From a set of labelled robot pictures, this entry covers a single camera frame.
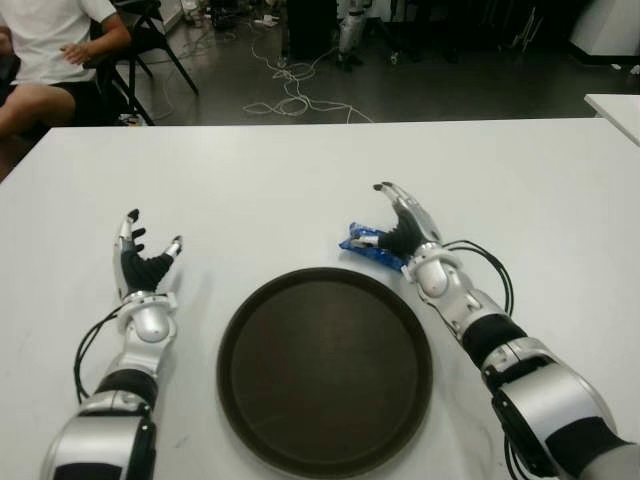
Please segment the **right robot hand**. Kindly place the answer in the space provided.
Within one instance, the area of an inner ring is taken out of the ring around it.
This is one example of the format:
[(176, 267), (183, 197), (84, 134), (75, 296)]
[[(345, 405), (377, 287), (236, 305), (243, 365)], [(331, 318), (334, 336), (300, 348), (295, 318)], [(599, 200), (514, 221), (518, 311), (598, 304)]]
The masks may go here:
[(397, 217), (397, 224), (391, 230), (382, 233), (355, 234), (349, 240), (350, 246), (377, 248), (398, 258), (408, 259), (421, 247), (443, 244), (434, 220), (411, 194), (389, 181), (374, 184), (373, 189), (389, 199)]

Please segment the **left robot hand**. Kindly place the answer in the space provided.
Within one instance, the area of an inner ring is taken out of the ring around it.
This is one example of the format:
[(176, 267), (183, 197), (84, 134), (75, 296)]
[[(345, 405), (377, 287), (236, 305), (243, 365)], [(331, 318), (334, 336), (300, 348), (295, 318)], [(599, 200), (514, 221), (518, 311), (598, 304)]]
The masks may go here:
[(145, 246), (137, 240), (146, 229), (134, 228), (140, 211), (130, 210), (117, 229), (113, 243), (113, 270), (118, 295), (122, 301), (139, 292), (154, 293), (183, 250), (183, 238), (178, 235), (160, 254), (143, 258)]

